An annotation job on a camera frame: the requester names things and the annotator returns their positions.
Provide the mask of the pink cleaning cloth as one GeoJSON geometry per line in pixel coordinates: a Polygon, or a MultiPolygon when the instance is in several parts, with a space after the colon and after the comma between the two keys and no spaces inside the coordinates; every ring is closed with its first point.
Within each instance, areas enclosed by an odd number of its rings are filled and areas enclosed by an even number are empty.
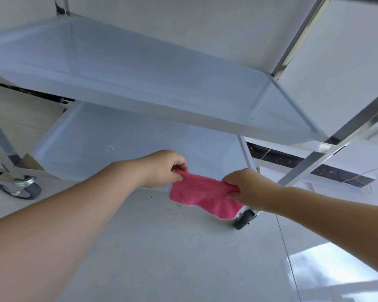
{"type": "Polygon", "coordinates": [[[181,173],[183,180],[172,184],[169,198],[179,204],[197,206],[222,220],[233,220],[244,205],[227,198],[229,187],[212,178],[181,173]]]}

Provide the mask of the person's left hand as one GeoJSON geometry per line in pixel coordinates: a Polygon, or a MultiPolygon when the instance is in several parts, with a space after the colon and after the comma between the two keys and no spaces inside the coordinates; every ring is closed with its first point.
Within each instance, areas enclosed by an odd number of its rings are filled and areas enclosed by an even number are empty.
{"type": "Polygon", "coordinates": [[[186,159],[171,150],[161,150],[137,159],[141,187],[155,188],[182,181],[177,173],[187,172],[186,159]]]}

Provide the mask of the person's right hand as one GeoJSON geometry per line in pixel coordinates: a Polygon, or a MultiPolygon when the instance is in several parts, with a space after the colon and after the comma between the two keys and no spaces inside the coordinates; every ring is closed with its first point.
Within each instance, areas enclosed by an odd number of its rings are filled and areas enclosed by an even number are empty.
{"type": "Polygon", "coordinates": [[[231,192],[229,197],[254,211],[279,213],[282,187],[251,168],[232,172],[222,180],[237,186],[239,192],[231,192]]]}

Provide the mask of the person's left forearm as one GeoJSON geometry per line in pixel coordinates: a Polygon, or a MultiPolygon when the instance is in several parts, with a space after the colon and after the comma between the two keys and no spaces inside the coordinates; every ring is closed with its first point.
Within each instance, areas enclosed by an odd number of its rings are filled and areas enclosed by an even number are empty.
{"type": "Polygon", "coordinates": [[[112,163],[0,218],[0,302],[55,302],[144,169],[139,159],[112,163]]]}

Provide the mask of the stainless steel trolley cart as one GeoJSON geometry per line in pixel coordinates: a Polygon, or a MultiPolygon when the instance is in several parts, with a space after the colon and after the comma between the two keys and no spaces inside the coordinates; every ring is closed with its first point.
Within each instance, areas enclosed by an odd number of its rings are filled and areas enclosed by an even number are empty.
{"type": "Polygon", "coordinates": [[[270,74],[75,14],[68,0],[0,0],[0,83],[69,99],[25,157],[0,128],[0,181],[81,181],[170,146],[219,178],[255,168],[245,137],[311,153],[292,186],[378,122],[378,97],[327,136],[270,74]]]}

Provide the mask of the grey caster wheel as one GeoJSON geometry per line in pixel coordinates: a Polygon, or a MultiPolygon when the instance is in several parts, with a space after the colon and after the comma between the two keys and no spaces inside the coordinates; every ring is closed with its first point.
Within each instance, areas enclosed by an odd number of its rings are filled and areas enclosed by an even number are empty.
{"type": "Polygon", "coordinates": [[[41,195],[41,187],[36,177],[26,176],[24,180],[0,181],[0,190],[7,195],[22,200],[36,200],[41,195]]]}

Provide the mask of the person's right forearm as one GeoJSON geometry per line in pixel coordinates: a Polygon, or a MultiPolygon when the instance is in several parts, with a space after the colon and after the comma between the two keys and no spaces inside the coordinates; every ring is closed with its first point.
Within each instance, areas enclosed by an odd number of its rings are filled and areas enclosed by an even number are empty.
{"type": "Polygon", "coordinates": [[[378,271],[378,206],[281,187],[275,193],[274,212],[378,271]]]}

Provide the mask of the black caster wheel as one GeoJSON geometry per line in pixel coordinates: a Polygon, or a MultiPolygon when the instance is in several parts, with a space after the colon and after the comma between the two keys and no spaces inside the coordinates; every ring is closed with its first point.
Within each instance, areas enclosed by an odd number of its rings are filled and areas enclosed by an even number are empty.
{"type": "Polygon", "coordinates": [[[246,225],[248,225],[255,217],[257,213],[252,209],[247,209],[244,211],[238,218],[236,218],[235,222],[233,223],[233,227],[236,230],[241,230],[246,225]]]}

